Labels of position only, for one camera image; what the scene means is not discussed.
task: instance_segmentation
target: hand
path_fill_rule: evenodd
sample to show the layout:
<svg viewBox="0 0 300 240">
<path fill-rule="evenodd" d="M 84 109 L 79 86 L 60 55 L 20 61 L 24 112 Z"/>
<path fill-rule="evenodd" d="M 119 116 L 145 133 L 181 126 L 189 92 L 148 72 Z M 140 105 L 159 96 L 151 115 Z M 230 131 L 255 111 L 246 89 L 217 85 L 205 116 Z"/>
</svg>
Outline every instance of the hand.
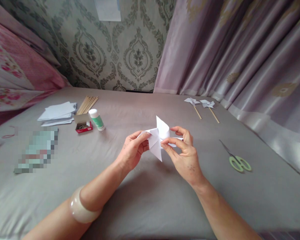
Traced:
<svg viewBox="0 0 300 240">
<path fill-rule="evenodd" d="M 117 158 L 117 161 L 120 161 L 129 171 L 136 167 L 140 161 L 141 155 L 149 150 L 149 141 L 147 139 L 151 134 L 145 132 L 138 137 L 141 132 L 142 131 L 135 132 L 126 138 Z"/>
<path fill-rule="evenodd" d="M 161 146 L 169 154 L 174 166 L 184 180 L 192 187 L 197 186 L 205 178 L 200 169 L 197 150 L 193 146 L 193 137 L 188 130 L 182 127 L 173 127 L 171 130 L 176 132 L 176 135 L 182 135 L 183 141 L 177 138 L 166 138 L 161 142 Z M 168 143 L 177 145 L 177 147 L 181 148 L 182 153 L 180 155 L 177 154 Z"/>
</svg>

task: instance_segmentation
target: finger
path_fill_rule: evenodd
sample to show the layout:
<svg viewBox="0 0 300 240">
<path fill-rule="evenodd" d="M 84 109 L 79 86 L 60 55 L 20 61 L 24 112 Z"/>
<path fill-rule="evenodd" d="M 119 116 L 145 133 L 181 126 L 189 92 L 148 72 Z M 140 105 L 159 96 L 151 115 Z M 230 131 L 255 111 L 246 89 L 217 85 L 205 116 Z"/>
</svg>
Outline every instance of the finger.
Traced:
<svg viewBox="0 0 300 240">
<path fill-rule="evenodd" d="M 133 142 L 133 144 L 134 144 L 135 146 L 138 147 L 142 142 L 144 142 L 145 140 L 147 140 L 150 136 L 151 136 L 150 133 L 145 132 L 145 133 L 141 134 L 140 137 L 138 137 L 138 138 L 132 140 L 132 142 Z"/>
<path fill-rule="evenodd" d="M 130 138 L 131 140 L 136 139 L 140 135 L 140 133 L 142 133 L 142 130 L 132 133 L 127 138 Z"/>
<path fill-rule="evenodd" d="M 183 141 L 187 144 L 190 144 L 192 145 L 192 137 L 191 137 L 191 134 L 190 132 L 185 129 L 185 128 L 182 128 L 180 126 L 175 126 L 175 127 L 172 127 L 171 128 L 172 131 L 174 132 L 178 132 L 178 133 L 182 133 L 182 136 L 183 136 Z"/>
<path fill-rule="evenodd" d="M 149 140 L 145 140 L 143 143 L 142 143 L 142 146 L 147 146 L 147 145 L 149 145 Z"/>
<path fill-rule="evenodd" d="M 168 144 L 161 144 L 161 147 L 167 152 L 171 160 L 174 162 L 174 160 L 178 157 L 176 151 Z"/>
<path fill-rule="evenodd" d="M 189 147 L 185 142 L 183 142 L 177 138 L 166 138 L 165 140 L 163 140 L 161 142 L 161 144 L 168 144 L 168 143 L 173 143 L 173 144 L 177 145 L 178 148 L 181 148 L 182 150 L 185 150 Z"/>
<path fill-rule="evenodd" d="M 148 151 L 148 150 L 150 150 L 149 145 L 143 147 L 143 152 L 146 152 L 146 151 Z"/>
</svg>

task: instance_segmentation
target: scissors blade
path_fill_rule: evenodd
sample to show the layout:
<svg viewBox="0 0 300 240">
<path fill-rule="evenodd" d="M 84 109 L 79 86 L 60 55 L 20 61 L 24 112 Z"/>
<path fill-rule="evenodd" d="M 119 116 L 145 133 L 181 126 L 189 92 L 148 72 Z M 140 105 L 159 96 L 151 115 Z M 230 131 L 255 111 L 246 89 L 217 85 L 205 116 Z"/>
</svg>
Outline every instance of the scissors blade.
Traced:
<svg viewBox="0 0 300 240">
<path fill-rule="evenodd" d="M 226 147 L 226 145 L 223 144 L 223 142 L 222 142 L 220 139 L 219 139 L 219 141 L 222 143 L 224 149 L 225 149 L 231 156 L 233 156 L 235 159 L 237 159 L 236 156 L 233 155 L 233 154 L 230 152 L 230 150 Z"/>
</svg>

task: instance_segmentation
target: bamboo skewer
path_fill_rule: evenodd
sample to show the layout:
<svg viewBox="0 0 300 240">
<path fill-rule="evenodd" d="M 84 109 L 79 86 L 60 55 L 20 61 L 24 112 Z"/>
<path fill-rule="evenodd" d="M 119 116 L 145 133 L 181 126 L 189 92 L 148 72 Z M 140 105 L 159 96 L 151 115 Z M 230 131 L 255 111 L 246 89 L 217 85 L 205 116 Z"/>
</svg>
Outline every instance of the bamboo skewer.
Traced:
<svg viewBox="0 0 300 240">
<path fill-rule="evenodd" d="M 83 100 L 83 103 L 81 104 L 79 110 L 77 111 L 77 115 L 86 114 L 91 109 L 91 107 L 96 103 L 96 101 L 98 99 L 99 99 L 99 97 L 86 96 L 86 98 Z"/>
<path fill-rule="evenodd" d="M 201 116 L 200 116 L 200 114 L 199 114 L 199 112 L 198 112 L 198 110 L 197 110 L 197 108 L 196 108 L 196 106 L 195 106 L 195 105 L 193 105 L 193 107 L 194 107 L 194 109 L 196 110 L 196 112 L 197 112 L 197 114 L 198 114 L 199 118 L 200 118 L 200 119 L 202 119 L 202 118 L 201 118 Z"/>
<path fill-rule="evenodd" d="M 96 103 L 97 100 L 98 100 L 98 97 L 92 97 L 91 101 L 89 102 L 87 107 L 84 109 L 83 114 L 89 112 L 89 110 L 92 108 L 92 106 Z"/>
<path fill-rule="evenodd" d="M 87 99 L 88 99 L 88 96 L 86 96 L 85 99 L 83 100 L 81 106 L 79 107 L 79 109 L 78 109 L 78 111 L 77 111 L 77 115 L 79 115 L 79 113 L 81 112 L 81 110 L 82 110 L 82 108 L 83 108 L 83 106 L 84 106 L 84 103 L 87 101 Z"/>
<path fill-rule="evenodd" d="M 82 109 L 82 114 L 85 114 L 88 107 L 91 105 L 91 103 L 93 102 L 94 97 L 89 97 L 89 101 L 87 102 L 87 104 L 85 105 L 85 107 Z"/>
<path fill-rule="evenodd" d="M 212 111 L 212 109 L 211 109 L 211 108 L 209 108 L 209 109 L 210 109 L 210 111 L 212 112 L 214 118 L 217 120 L 217 122 L 220 123 L 219 120 L 217 119 L 216 115 L 215 115 L 214 112 Z"/>
</svg>

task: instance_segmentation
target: glue stick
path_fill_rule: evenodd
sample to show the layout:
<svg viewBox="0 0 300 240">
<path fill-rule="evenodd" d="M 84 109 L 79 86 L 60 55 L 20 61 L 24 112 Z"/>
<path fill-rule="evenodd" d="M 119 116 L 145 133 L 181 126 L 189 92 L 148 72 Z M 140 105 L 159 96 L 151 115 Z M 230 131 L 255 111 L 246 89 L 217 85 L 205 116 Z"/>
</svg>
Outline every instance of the glue stick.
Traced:
<svg viewBox="0 0 300 240">
<path fill-rule="evenodd" d="M 93 120 L 93 122 L 96 124 L 97 129 L 99 131 L 103 131 L 106 129 L 106 127 L 104 126 L 103 121 L 101 119 L 101 116 L 99 115 L 99 113 L 96 109 L 89 110 L 89 115 L 90 115 L 91 119 Z"/>
</svg>

